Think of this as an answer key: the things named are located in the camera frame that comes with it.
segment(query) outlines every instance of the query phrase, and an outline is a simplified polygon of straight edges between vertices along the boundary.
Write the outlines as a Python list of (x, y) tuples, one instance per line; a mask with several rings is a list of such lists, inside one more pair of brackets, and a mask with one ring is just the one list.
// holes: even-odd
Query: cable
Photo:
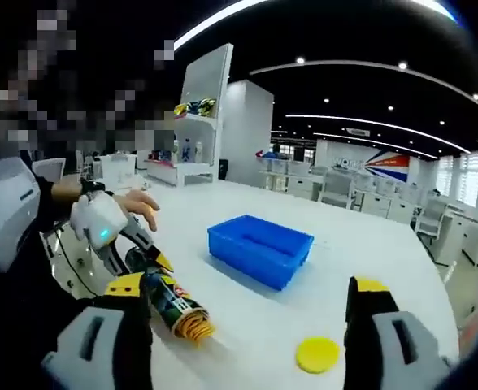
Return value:
[(57, 240), (59, 240), (60, 248), (62, 249), (63, 256), (66, 258), (67, 264), (69, 264), (69, 266), (71, 267), (71, 269), (72, 269), (73, 272), (75, 273), (75, 275), (76, 275), (76, 277), (78, 278), (78, 280), (80, 281), (80, 283), (82, 283), (82, 284), (84, 285), (84, 287), (87, 289), (87, 291), (89, 291), (90, 293), (92, 293), (95, 297), (100, 297), (97, 293), (95, 293), (93, 290), (91, 290), (89, 287), (87, 287), (87, 284), (85, 284), (85, 283), (84, 283), (84, 280), (82, 280), (82, 278), (80, 277), (80, 275), (78, 275), (78, 272), (76, 272), (75, 267), (74, 267), (74, 266), (71, 264), (71, 262), (69, 261), (69, 257), (67, 256), (66, 251), (65, 251), (65, 249), (63, 248), (62, 241), (60, 240), (60, 236), (59, 236), (59, 234), (57, 233), (56, 230), (54, 231), (54, 234), (57, 236)]

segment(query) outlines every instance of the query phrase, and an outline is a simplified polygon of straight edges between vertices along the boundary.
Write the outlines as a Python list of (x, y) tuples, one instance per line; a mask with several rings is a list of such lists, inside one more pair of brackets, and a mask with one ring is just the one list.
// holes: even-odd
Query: blue plastic tray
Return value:
[(250, 215), (208, 228), (213, 256), (275, 290), (282, 290), (306, 261), (313, 239)]

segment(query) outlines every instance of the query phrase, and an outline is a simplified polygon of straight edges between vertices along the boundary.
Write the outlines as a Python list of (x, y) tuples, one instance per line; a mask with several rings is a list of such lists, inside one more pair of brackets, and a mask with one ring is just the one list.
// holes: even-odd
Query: person's hand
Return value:
[(125, 214), (129, 212), (143, 215), (149, 224), (150, 230), (153, 232), (157, 230), (153, 210), (158, 211), (159, 206), (152, 197), (140, 189), (131, 189), (124, 197), (119, 195), (113, 195), (112, 197), (118, 202)]

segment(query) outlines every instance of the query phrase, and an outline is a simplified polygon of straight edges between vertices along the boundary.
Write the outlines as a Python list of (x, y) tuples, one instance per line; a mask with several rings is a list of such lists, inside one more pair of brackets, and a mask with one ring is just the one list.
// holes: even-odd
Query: bottle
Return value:
[(180, 152), (180, 145), (177, 140), (174, 140), (174, 147), (171, 153), (171, 163), (176, 164), (178, 162), (178, 154)]
[(196, 142), (196, 150), (194, 155), (194, 161), (196, 163), (203, 162), (203, 143), (201, 141)]
[(181, 150), (181, 161), (188, 163), (190, 161), (190, 138), (185, 139), (185, 144)]

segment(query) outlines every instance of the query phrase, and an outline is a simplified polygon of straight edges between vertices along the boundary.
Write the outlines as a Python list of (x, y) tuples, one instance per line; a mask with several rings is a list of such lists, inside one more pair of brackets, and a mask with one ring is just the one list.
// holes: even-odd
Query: white shelving unit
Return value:
[(175, 186), (185, 185), (186, 176), (205, 175), (212, 181), (218, 180), (220, 138), (223, 131), (221, 113), (232, 50), (232, 45), (223, 45), (188, 65), (185, 73), (181, 103), (195, 102), (203, 98), (215, 99), (211, 117), (187, 113), (174, 120), (174, 133), (179, 147), (178, 158), (188, 138), (192, 148), (197, 142), (202, 143), (202, 161), (179, 161), (174, 164), (149, 161), (149, 176)]

